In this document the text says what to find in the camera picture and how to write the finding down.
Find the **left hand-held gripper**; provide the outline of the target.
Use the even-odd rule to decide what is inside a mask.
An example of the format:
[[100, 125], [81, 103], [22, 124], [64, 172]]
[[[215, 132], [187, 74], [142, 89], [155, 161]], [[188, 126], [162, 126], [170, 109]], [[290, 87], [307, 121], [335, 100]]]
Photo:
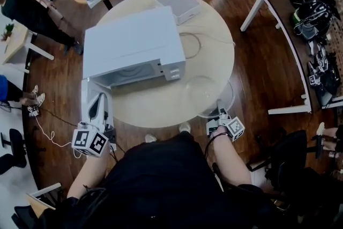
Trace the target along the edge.
[[79, 122], [73, 132], [71, 146], [77, 152], [91, 157], [100, 157], [106, 144], [114, 137], [114, 127], [106, 124], [108, 118], [107, 95], [98, 93], [87, 103], [87, 122]]

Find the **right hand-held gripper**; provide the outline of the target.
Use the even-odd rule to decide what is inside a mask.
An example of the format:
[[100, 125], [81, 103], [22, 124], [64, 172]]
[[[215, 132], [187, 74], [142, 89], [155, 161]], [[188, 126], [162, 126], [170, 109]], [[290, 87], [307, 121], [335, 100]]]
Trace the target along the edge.
[[235, 141], [241, 137], [244, 133], [245, 127], [240, 119], [236, 116], [233, 119], [228, 116], [225, 109], [225, 103], [221, 100], [217, 100], [218, 118], [212, 119], [206, 124], [206, 134], [210, 136], [213, 132], [217, 131], [219, 126], [227, 128], [228, 136]]

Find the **round glass turntable plate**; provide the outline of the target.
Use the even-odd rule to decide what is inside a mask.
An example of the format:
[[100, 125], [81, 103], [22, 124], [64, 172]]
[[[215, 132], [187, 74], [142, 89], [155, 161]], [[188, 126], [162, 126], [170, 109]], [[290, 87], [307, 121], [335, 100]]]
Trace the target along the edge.
[[206, 119], [219, 117], [218, 107], [229, 111], [235, 100], [229, 80], [218, 83], [207, 76], [195, 76], [187, 82], [185, 88], [197, 115]]

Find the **white microwave oven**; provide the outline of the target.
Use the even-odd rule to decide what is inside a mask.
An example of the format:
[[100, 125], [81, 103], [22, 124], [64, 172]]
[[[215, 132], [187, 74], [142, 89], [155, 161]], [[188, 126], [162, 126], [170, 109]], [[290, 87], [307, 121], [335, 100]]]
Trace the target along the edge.
[[186, 58], [170, 7], [134, 13], [86, 30], [81, 81], [82, 120], [87, 103], [107, 95], [108, 118], [158, 127], [155, 87], [184, 76]]

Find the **person's left forearm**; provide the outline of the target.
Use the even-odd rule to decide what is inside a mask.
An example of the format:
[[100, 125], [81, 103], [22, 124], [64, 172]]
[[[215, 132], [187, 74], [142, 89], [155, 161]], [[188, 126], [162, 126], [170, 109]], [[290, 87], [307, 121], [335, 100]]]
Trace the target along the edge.
[[107, 143], [100, 157], [87, 157], [82, 169], [72, 183], [67, 198], [80, 199], [88, 189], [95, 188], [106, 174], [110, 158], [110, 145]]

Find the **person's right forearm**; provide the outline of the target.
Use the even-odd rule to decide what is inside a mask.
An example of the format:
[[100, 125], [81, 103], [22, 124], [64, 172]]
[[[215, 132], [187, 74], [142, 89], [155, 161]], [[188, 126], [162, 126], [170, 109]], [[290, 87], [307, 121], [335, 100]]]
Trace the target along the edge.
[[242, 158], [236, 152], [227, 128], [219, 126], [211, 134], [213, 149], [217, 165], [225, 180], [235, 186], [252, 184], [251, 175]]

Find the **dark desk with white legs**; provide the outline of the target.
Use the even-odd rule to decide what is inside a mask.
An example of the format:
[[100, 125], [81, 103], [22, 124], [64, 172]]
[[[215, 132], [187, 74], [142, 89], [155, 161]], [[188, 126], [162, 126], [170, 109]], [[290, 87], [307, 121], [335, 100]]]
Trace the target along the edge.
[[320, 104], [318, 102], [316, 92], [310, 86], [307, 63], [310, 61], [310, 56], [306, 48], [307, 44], [297, 36], [290, 24], [290, 17], [294, 12], [293, 6], [289, 0], [256, 0], [252, 6], [249, 14], [245, 18], [245, 21], [241, 25], [240, 31], [244, 32], [247, 30], [250, 23], [258, 13], [259, 9], [263, 4], [266, 4], [268, 10], [277, 20], [276, 29], [282, 29], [285, 38], [292, 50], [297, 68], [299, 70], [301, 81], [304, 88], [304, 94], [302, 95], [303, 104], [284, 108], [269, 109], [268, 114], [293, 114], [293, 113], [314, 113], [319, 109], [342, 107], [343, 106], [343, 95], [333, 97], [331, 101], [326, 104]]

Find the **person's black clothing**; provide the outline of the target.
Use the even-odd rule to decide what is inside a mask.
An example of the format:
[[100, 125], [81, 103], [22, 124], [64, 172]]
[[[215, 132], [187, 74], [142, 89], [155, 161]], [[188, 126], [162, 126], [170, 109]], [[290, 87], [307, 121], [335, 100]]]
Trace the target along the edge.
[[269, 202], [248, 180], [224, 192], [188, 132], [126, 152], [22, 229], [268, 229]]

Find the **pile of spare hand-held grippers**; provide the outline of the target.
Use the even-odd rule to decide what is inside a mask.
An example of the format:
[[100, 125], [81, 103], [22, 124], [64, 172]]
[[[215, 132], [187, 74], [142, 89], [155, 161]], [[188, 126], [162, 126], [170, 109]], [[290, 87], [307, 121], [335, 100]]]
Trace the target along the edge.
[[341, 78], [335, 52], [313, 41], [308, 42], [311, 61], [307, 63], [308, 79], [322, 109], [343, 107], [343, 95], [337, 96]]

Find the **wooden desk with white legs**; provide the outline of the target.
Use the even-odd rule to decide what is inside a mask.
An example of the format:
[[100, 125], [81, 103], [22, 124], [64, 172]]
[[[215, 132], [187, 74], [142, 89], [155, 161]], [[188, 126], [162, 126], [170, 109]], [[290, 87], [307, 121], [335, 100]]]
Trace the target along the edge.
[[26, 69], [26, 65], [20, 67], [19, 65], [10, 63], [10, 59], [14, 57], [14, 55], [22, 48], [28, 48], [49, 60], [54, 60], [55, 57], [53, 55], [32, 43], [33, 35], [36, 35], [36, 33], [32, 32], [24, 25], [20, 23], [14, 23], [12, 34], [9, 38], [7, 38], [3, 52], [0, 50], [0, 64], [8, 65], [23, 73], [29, 73], [29, 70]]
[[61, 202], [62, 191], [62, 185], [58, 182], [34, 193], [26, 194], [26, 198], [35, 215], [39, 218], [44, 210], [56, 209]]

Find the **white storage box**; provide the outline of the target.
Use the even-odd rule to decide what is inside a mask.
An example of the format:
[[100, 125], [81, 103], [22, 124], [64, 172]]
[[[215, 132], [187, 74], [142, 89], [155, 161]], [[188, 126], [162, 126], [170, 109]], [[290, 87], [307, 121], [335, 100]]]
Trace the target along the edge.
[[157, 6], [170, 6], [177, 25], [181, 25], [200, 14], [197, 0], [155, 0]]

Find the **black backpack with green trim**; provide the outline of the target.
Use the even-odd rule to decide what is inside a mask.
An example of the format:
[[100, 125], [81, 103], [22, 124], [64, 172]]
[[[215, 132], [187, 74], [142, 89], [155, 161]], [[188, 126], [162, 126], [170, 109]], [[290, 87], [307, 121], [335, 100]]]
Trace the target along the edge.
[[332, 16], [331, 7], [328, 4], [320, 0], [306, 1], [292, 15], [293, 31], [303, 40], [311, 41], [327, 32]]

